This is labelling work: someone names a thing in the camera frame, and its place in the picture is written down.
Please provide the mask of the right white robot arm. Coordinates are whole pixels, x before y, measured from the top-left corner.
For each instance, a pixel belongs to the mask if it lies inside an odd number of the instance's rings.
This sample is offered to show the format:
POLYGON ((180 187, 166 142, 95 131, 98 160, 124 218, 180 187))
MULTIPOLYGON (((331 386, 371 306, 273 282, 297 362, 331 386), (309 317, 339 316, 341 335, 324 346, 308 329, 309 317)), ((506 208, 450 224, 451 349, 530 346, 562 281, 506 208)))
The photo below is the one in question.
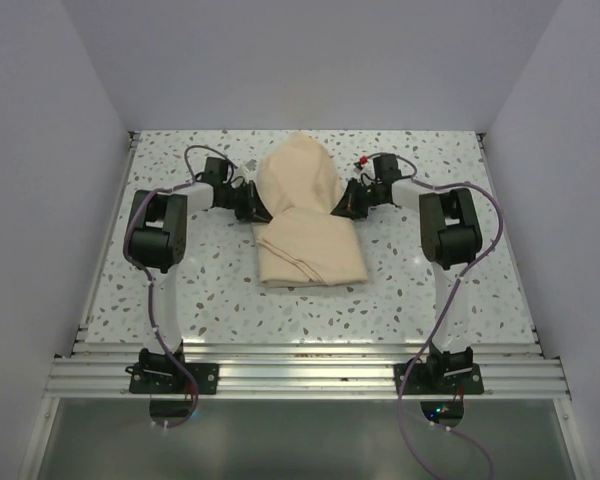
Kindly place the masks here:
POLYGON ((347 182, 332 213, 362 220, 381 205, 409 208, 418 214, 420 246, 435 284, 435 323, 415 358, 396 367, 400 393, 461 387, 474 370, 468 339, 468 300, 461 292, 470 268, 480 258, 483 235, 472 194, 477 186, 464 182, 427 184, 416 173, 405 175, 402 157, 376 153, 355 163, 360 171, 347 182))

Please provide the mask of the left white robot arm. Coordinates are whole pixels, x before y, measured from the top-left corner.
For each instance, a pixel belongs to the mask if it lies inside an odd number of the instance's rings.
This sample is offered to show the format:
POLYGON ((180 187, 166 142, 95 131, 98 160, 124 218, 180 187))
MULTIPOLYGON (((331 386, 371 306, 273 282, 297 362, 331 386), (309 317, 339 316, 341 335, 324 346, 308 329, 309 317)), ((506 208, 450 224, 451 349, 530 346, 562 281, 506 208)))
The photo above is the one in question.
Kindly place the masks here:
POLYGON ((139 374, 145 371, 174 377, 185 372, 183 338, 176 302, 168 285, 185 259, 190 211, 224 209, 241 222, 267 224, 272 215, 260 199, 254 181, 237 173, 229 159, 209 156, 200 173, 174 187, 134 193, 123 239, 124 258, 147 279, 148 321, 152 343, 139 354, 139 374))

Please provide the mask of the beige cloth mat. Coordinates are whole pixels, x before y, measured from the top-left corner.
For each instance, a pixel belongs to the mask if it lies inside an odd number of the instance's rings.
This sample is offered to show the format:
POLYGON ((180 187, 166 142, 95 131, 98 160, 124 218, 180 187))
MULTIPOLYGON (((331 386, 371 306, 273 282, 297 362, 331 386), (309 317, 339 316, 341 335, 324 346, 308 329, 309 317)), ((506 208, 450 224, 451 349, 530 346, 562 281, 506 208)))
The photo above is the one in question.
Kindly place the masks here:
POLYGON ((329 152, 296 132, 259 163, 255 184, 272 216, 253 226, 259 279, 268 287, 368 281, 354 222, 332 211, 344 188, 329 152))

